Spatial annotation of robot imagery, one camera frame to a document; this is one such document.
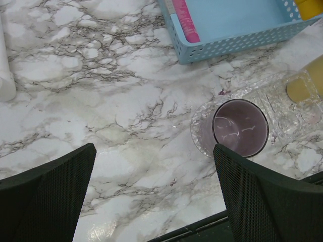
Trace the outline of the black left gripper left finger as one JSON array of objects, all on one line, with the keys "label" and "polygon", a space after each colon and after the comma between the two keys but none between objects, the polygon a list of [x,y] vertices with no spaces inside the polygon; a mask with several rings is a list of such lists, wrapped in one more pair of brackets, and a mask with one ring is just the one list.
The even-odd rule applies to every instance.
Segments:
[{"label": "black left gripper left finger", "polygon": [[72,241],[95,158],[88,143],[1,179],[1,241]]}]

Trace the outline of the purple mug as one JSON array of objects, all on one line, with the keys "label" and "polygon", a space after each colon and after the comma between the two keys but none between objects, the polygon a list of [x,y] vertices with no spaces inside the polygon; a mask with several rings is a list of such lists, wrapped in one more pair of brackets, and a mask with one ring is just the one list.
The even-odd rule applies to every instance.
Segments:
[{"label": "purple mug", "polygon": [[250,158],[262,151],[269,136],[267,119],[261,109],[244,99],[221,104],[201,122],[201,147],[212,156],[216,144]]}]

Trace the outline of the clear glass organizer insert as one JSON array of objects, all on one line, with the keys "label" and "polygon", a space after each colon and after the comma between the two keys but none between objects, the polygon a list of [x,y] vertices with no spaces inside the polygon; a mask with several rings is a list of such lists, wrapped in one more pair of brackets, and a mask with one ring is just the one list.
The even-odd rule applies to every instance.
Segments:
[{"label": "clear glass organizer insert", "polygon": [[283,144],[322,130],[322,101],[295,103],[287,95],[286,86],[297,73],[273,75],[250,92],[252,102],[265,114],[271,134]]}]

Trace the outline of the clear textured glass tray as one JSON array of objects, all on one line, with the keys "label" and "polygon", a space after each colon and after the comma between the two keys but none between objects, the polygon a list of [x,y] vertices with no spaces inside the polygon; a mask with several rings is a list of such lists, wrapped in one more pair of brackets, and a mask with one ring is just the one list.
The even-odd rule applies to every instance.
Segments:
[{"label": "clear textured glass tray", "polygon": [[322,125],[322,95],[308,71],[280,72],[203,104],[190,132],[197,149],[216,144],[250,158],[268,143],[288,143]]}]

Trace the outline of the yellow mug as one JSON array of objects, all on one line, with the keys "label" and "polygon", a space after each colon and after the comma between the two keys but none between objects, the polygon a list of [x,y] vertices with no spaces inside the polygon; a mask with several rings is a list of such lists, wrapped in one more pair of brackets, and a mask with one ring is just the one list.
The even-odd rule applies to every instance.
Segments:
[{"label": "yellow mug", "polygon": [[293,76],[287,86],[288,97],[295,103],[322,101],[322,55]]}]

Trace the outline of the light blue perforated basket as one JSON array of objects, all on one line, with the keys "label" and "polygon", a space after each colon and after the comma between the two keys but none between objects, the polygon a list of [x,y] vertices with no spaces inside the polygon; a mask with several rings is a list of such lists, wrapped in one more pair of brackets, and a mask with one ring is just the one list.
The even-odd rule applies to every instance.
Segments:
[{"label": "light blue perforated basket", "polygon": [[158,3],[181,64],[285,41],[322,18],[302,21],[293,1],[186,1],[200,38],[189,43],[176,13]]}]

